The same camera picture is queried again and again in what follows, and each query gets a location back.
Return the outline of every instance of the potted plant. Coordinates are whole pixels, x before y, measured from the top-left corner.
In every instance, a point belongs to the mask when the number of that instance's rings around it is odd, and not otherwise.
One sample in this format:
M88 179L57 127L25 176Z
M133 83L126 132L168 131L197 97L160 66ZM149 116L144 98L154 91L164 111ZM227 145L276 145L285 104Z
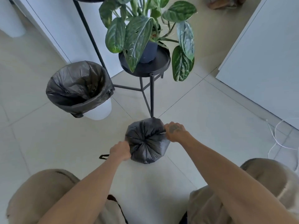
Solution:
M161 41L178 43L172 53L172 69L175 81L184 81L194 65L194 37L187 20L197 12L196 7L184 0L173 3L163 11L169 0L105 0L99 8L103 24L108 29L105 43L112 53L123 52L130 70L133 72L145 56L150 61L155 58ZM161 35L158 18L167 25L168 32ZM176 25L178 41L167 36Z

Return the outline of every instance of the black metal plant stand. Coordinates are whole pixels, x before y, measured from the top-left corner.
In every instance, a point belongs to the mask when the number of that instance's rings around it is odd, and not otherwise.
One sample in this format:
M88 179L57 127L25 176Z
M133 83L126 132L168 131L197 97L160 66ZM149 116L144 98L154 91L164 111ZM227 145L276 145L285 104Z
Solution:
M102 56L99 52L99 49L95 43L95 40L92 36L92 33L90 31L90 28L88 26L88 23L84 17L84 14L81 10L81 7L80 7L80 4L78 3L78 1L76 0L73 0L74 4L75 4L75 7L77 9L77 12L83 22L83 25L86 29L86 32L88 33L88 36L90 38L90 41L92 42L92 45L95 49L95 52L97 53L97 56L99 57L99 60L102 64L102 66L106 69L107 71L107 68L104 64L104 61L102 59ZM135 90L135 91L141 91L142 92L142 95L144 97L144 100L145 100L145 103L147 105L147 109L150 113L150 116L151 117L154 117L154 83L155 81L161 77L163 78L163 75L164 75L164 72L168 69L169 65L170 65L170 53L169 53L169 50L166 49L166 48L163 48L161 46L158 46L158 50L157 50L157 56L154 60L152 60L151 62L147 63L147 64L142 64L142 63L138 63L137 64L137 67L135 69L134 72L131 72L129 70L129 67L127 65L127 62L125 60L125 57L123 55L123 53L120 53L118 55L118 58L119 58L119 61L121 63L121 66L122 68L128 72L130 75L134 75L136 77L139 77L139 80L140 80L140 89L139 88L134 88L134 87L129 87L129 86L121 86L121 85L113 85L114 87L117 87L117 88L123 88L123 89L128 89L128 90ZM142 78L146 78L146 77L149 77L150 78L150 82L143 86L143 81L142 81ZM148 104L148 101L147 101L147 98L144 94L144 90L147 88L147 87L150 87L150 106Z

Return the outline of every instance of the dark blue pot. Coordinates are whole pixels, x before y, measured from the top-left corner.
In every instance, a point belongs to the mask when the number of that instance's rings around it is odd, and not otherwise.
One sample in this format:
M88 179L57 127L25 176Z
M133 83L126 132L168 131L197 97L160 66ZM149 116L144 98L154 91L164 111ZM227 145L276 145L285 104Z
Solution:
M139 62L145 64L155 59L157 55L157 48L158 48L157 43L148 41Z

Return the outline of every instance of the forearm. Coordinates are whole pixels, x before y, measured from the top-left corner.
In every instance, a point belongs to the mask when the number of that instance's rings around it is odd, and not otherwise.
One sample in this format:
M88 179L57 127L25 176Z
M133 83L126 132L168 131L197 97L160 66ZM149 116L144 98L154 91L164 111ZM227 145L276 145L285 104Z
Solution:
M104 207L120 163L121 159L110 156L67 192L38 224L93 224Z
M297 223L263 185L234 163L188 132L179 142L236 223Z

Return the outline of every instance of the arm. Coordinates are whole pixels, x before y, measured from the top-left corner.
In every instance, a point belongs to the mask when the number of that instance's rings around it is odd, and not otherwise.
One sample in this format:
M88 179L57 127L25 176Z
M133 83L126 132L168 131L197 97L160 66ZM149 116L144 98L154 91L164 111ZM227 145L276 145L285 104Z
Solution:
M67 192L38 224L93 224L104 207L118 166L130 157L127 142L116 144L108 159Z
M183 125L165 125L166 136L180 143L196 168L238 224L299 224L262 184L228 159L198 142Z

